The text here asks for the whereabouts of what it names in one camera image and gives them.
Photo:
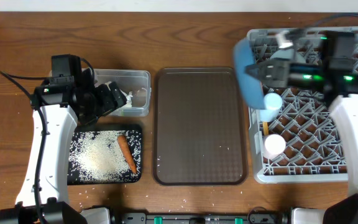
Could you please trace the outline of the light blue cup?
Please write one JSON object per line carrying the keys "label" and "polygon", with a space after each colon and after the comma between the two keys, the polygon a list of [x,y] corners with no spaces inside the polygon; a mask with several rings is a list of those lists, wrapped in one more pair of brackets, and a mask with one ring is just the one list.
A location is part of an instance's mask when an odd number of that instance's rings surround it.
{"label": "light blue cup", "polygon": [[283,105],[282,97],[277,93],[268,93],[264,96],[265,108],[259,111],[259,118],[262,122],[275,120]]}

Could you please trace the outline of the orange carrot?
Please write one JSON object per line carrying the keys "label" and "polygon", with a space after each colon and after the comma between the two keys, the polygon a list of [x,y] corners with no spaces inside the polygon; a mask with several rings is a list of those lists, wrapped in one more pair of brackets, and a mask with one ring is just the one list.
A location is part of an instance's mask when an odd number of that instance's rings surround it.
{"label": "orange carrot", "polygon": [[124,155],[124,158],[126,162],[128,163],[130,170],[133,174],[137,173],[137,167],[134,162],[134,159],[132,157],[132,153],[130,151],[129,145],[127,143],[126,137],[124,135],[120,135],[117,137],[118,145],[121,149],[122,154]]}

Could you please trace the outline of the light blue rice bowl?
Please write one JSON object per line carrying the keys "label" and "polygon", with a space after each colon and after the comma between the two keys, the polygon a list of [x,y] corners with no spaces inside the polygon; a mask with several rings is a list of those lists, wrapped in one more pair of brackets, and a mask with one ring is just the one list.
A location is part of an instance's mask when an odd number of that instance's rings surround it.
{"label": "light blue rice bowl", "polygon": [[280,50],[276,51],[275,53],[273,53],[269,59],[272,60],[275,58],[281,58],[281,59],[285,59],[285,60],[292,60],[293,53],[294,53],[293,49],[280,49]]}

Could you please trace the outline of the pink cup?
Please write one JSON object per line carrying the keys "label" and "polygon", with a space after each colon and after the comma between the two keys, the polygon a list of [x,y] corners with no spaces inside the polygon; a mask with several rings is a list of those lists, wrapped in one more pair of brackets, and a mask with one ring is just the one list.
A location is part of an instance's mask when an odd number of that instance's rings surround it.
{"label": "pink cup", "polygon": [[263,156],[266,159],[272,160],[281,153],[284,152],[286,148],[285,139],[279,134],[269,134],[268,136],[263,137]]}

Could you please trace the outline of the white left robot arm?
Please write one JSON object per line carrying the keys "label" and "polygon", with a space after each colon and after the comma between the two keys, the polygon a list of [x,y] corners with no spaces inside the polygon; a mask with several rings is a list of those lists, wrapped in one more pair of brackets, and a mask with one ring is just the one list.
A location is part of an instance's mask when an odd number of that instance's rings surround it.
{"label": "white left robot arm", "polygon": [[77,212],[68,199],[68,156],[78,124],[94,124],[127,103],[115,82],[95,85],[92,66],[76,55],[54,55],[52,74],[33,93],[34,135],[24,183],[0,223],[110,223],[106,207]]}

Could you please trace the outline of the white tissue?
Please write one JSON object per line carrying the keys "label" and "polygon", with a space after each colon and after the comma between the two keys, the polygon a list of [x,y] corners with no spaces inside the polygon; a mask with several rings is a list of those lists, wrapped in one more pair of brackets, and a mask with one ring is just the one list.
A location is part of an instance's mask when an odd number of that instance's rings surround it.
{"label": "white tissue", "polygon": [[[106,82],[105,85],[112,90],[112,88],[110,87],[110,84],[112,82]],[[132,107],[132,92],[130,91],[129,93],[124,92],[123,90],[119,89],[120,92],[122,93],[122,95],[125,96],[126,98],[126,104],[123,106],[124,108],[131,108]]]}

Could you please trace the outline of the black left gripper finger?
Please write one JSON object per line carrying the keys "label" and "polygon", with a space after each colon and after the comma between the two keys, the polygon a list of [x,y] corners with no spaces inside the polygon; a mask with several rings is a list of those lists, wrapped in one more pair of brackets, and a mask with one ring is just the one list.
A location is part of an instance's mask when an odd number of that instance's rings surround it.
{"label": "black left gripper finger", "polygon": [[108,84],[108,87],[112,93],[112,96],[114,98],[114,102],[116,105],[116,109],[122,108],[124,105],[127,104],[127,98],[125,94],[121,91],[121,89],[118,87],[116,82],[110,82]]}
{"label": "black left gripper finger", "polygon": [[96,93],[98,100],[101,102],[101,116],[107,116],[116,109],[115,99],[109,87],[105,84],[101,84],[96,87]]}

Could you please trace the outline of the dark blue plate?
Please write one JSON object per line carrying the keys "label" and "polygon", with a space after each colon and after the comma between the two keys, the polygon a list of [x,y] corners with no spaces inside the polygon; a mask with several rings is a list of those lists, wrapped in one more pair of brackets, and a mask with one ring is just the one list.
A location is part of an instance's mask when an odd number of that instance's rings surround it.
{"label": "dark blue plate", "polygon": [[258,79],[246,73],[246,66],[255,63],[254,55],[247,38],[240,40],[233,48],[234,71],[242,98],[248,107],[264,110],[264,94]]}

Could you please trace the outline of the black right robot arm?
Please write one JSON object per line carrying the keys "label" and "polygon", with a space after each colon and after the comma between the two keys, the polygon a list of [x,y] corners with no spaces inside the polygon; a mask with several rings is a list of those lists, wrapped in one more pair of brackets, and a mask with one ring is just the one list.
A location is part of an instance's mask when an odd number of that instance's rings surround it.
{"label": "black right robot arm", "polygon": [[353,72],[352,62],[355,40],[352,32],[324,32],[321,65],[274,58],[245,67],[248,76],[266,86],[296,87],[322,93],[342,141],[348,198],[326,210],[294,208],[291,223],[358,223],[358,74]]}

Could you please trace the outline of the wooden chopstick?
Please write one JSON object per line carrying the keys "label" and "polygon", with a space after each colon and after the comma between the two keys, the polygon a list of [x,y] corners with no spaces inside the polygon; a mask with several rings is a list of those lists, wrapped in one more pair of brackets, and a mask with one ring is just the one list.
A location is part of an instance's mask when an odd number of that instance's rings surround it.
{"label": "wooden chopstick", "polygon": [[263,122],[263,132],[264,132],[264,136],[268,136],[269,135],[269,126],[267,122]]}

